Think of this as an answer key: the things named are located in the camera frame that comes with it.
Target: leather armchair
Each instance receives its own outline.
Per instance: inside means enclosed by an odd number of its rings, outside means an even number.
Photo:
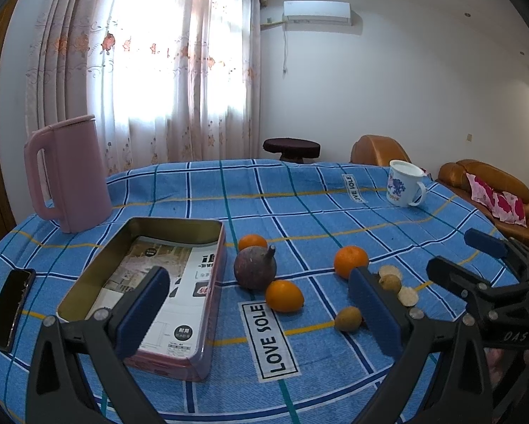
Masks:
[[[394,138],[382,135],[363,135],[351,150],[352,164],[389,166],[393,159],[411,162]]]
[[[495,191],[507,191],[522,199],[528,227],[501,222],[494,218],[484,205],[473,201],[471,199],[471,187],[466,176],[467,173],[472,173],[483,179]],[[442,165],[439,170],[438,181],[460,198],[478,208],[504,236],[514,237],[529,247],[529,189],[520,180],[490,164],[474,159],[463,159],[456,163]]]

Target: floral curtain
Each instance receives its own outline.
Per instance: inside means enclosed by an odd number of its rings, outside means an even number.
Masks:
[[[256,157],[265,2],[44,0],[27,72],[28,135],[93,113],[108,174]]]
[[[258,155],[259,11],[260,0],[98,2],[87,103],[108,173]]]

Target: purple round vegetable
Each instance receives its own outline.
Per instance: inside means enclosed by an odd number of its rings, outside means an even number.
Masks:
[[[274,252],[274,245],[268,250],[259,245],[241,250],[233,264],[235,279],[239,285],[248,290],[266,290],[277,275]]]

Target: black phone screen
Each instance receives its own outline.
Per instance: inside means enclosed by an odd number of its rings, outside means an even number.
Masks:
[[[15,331],[29,289],[35,279],[34,270],[14,269],[0,292],[0,350],[11,350]]]

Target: orange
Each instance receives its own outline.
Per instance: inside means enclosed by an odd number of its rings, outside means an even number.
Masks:
[[[251,247],[252,245],[259,245],[265,249],[268,249],[268,243],[266,242],[266,239],[262,236],[259,236],[258,234],[247,234],[246,236],[241,237],[237,247],[240,252],[241,250]]]
[[[362,248],[347,245],[337,250],[333,267],[338,276],[349,279],[351,270],[360,266],[368,266],[368,255]]]
[[[303,306],[303,294],[288,280],[275,280],[266,289],[265,301],[279,313],[293,313]]]

